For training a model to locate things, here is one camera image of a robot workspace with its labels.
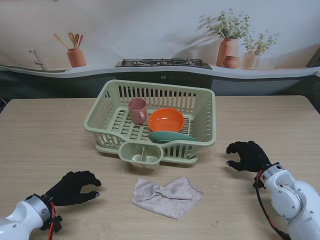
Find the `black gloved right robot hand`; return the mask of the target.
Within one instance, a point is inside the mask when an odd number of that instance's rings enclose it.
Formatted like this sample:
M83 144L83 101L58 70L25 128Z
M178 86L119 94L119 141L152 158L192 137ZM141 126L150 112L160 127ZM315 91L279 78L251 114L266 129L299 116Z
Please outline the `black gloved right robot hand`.
M229 160L226 164L229 167L241 171L248 171L258 173L264 166L271 165L269 158L264 150L254 141L236 141L229 144L226 148L227 154L238 154L240 157L239 162Z

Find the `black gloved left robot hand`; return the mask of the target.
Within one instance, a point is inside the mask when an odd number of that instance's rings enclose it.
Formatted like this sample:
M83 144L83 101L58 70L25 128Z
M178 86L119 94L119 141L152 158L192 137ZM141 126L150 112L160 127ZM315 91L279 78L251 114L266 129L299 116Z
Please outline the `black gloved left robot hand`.
M57 184L49 189L44 196L58 207L82 204L93 200L100 195L97 191L81 193L82 187L88 185L100 187L102 183L88 170L76 172L70 171L63 176Z

